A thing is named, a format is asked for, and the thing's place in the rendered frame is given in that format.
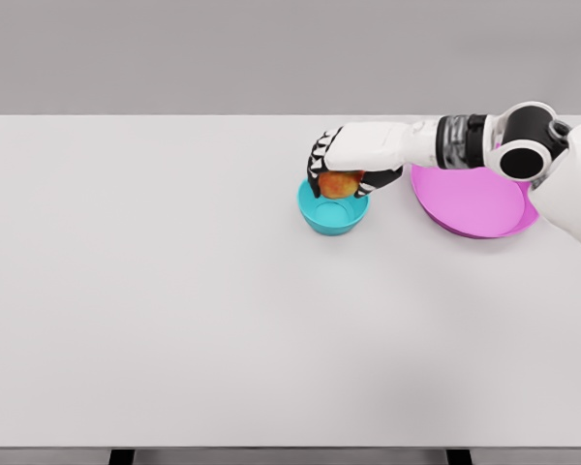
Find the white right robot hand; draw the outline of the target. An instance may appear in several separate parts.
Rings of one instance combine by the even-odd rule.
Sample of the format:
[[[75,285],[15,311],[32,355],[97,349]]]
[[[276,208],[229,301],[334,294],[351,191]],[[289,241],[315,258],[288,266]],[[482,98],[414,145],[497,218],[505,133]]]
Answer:
[[[313,195],[323,195],[320,181],[329,172],[360,172],[362,177],[352,193],[358,199],[397,180],[405,164],[402,140],[410,129],[406,123],[373,121],[347,123],[324,132],[307,162]]]

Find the red yellow apple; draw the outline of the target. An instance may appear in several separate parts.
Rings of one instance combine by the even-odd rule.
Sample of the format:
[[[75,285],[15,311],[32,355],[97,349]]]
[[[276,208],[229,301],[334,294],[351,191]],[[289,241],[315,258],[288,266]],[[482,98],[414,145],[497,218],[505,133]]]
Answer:
[[[321,195],[333,200],[352,197],[357,192],[363,175],[362,170],[324,172],[318,180]]]

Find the blue bowl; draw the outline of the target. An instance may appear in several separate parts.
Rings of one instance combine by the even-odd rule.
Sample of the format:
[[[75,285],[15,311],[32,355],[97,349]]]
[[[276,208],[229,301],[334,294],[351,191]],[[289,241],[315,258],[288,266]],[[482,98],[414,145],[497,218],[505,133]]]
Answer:
[[[369,210],[370,198],[354,196],[332,200],[316,198],[307,180],[297,190],[297,205],[306,223],[316,232],[336,236],[351,231]]]

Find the pink plate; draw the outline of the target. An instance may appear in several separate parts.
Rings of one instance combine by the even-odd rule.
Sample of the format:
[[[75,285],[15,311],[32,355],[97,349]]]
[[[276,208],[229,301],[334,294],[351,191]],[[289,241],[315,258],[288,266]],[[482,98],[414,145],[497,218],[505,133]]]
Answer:
[[[442,170],[411,164],[413,192],[425,213],[445,230],[497,239],[527,230],[538,219],[529,185],[486,168]]]

